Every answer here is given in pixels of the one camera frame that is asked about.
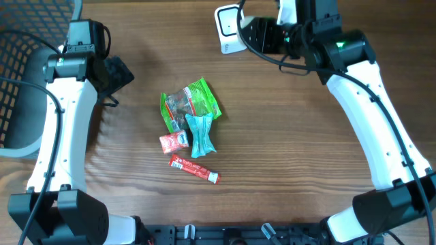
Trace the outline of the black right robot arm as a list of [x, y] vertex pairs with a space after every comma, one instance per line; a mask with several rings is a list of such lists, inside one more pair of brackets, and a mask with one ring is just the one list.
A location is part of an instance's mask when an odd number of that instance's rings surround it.
[[329, 216], [332, 244], [390, 233], [425, 218], [435, 243], [435, 172], [401, 123], [365, 34], [344, 31], [336, 1], [280, 1], [276, 18], [237, 14], [237, 33], [258, 57], [293, 74], [315, 72], [339, 102], [364, 150], [373, 190]]

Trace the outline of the green candy bag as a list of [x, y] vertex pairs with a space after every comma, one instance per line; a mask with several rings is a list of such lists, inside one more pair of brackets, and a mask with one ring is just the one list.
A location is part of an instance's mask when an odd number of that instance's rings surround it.
[[170, 133], [188, 129], [185, 115], [204, 116], [214, 119], [222, 115], [217, 100], [204, 78], [191, 83], [176, 93], [160, 96], [160, 110]]

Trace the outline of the red long snack stick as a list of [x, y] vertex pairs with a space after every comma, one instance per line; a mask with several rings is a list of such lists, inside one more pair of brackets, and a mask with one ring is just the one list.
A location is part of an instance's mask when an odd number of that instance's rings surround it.
[[218, 173], [208, 170], [207, 168], [202, 167], [197, 163], [188, 161], [187, 159], [184, 159], [178, 156], [177, 154], [173, 154], [171, 156], [171, 159], [169, 161], [169, 166], [175, 167], [179, 170], [195, 175], [201, 179], [208, 180], [213, 184], [217, 184], [221, 178]]

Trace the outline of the red small snack pack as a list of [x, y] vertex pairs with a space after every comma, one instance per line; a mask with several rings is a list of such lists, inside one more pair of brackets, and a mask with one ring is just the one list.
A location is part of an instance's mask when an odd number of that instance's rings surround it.
[[164, 154], [170, 154], [189, 147], [189, 141], [185, 130], [180, 130], [159, 138]]

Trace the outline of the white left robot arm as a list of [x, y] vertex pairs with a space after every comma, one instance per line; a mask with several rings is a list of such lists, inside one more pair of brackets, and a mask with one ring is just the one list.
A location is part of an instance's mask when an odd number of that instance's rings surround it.
[[135, 216], [110, 214], [87, 193], [84, 160], [95, 105], [134, 79], [117, 57], [93, 52], [49, 56], [44, 71], [47, 108], [37, 164], [25, 193], [8, 212], [32, 244], [139, 244]]

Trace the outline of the teal packet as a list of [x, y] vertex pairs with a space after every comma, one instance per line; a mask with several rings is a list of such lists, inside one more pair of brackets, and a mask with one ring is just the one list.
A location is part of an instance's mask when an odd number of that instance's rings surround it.
[[203, 116], [186, 114], [185, 118], [193, 135], [191, 157], [196, 159], [206, 156], [210, 152], [216, 152], [209, 136], [213, 122], [213, 114], [209, 113]]

